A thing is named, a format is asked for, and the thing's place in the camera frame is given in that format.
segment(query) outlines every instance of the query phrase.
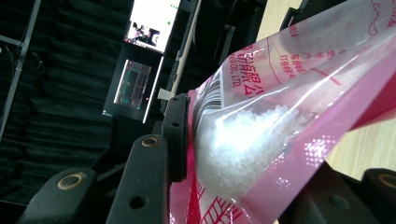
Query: white granules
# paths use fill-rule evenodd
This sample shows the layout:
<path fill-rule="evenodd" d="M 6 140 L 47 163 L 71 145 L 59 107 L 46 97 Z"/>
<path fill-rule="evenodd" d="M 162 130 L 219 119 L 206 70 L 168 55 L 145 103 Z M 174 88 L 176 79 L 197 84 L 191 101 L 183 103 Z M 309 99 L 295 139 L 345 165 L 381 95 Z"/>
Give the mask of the white granules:
<path fill-rule="evenodd" d="M 313 117 L 280 105 L 261 114 L 204 117 L 195 138 L 198 180 L 213 194 L 238 200 Z"/>

